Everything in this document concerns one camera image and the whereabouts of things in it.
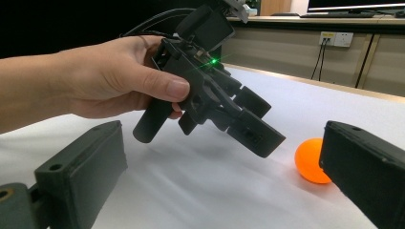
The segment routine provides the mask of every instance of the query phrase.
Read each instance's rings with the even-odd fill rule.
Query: black cable
[[[316,60],[316,65],[315,65],[315,68],[313,69],[312,77],[310,79],[313,79],[313,76],[315,75],[316,68],[318,67],[318,63],[319,63],[319,58],[321,58],[322,48],[324,47],[324,42],[326,42],[326,41],[327,41],[327,39],[324,38],[324,40],[321,43],[321,48],[319,49],[319,54],[318,54],[318,60]]]
[[[131,36],[131,35],[137,35],[139,32],[145,31],[148,28],[155,26],[156,24],[165,21],[169,18],[173,17],[180,17],[180,16],[187,16],[191,12],[193,12],[195,9],[189,9],[189,8],[184,8],[184,9],[173,9],[173,10],[168,10],[165,12],[162,12],[160,14],[157,14],[148,20],[140,23],[130,31],[126,32],[122,36]]]
[[[330,41],[330,39],[327,38],[327,42],[325,42],[324,49],[322,50],[321,68],[319,70],[318,81],[321,81],[322,67],[324,66],[324,58],[325,58],[325,48],[327,47],[327,44],[328,44],[329,41]]]

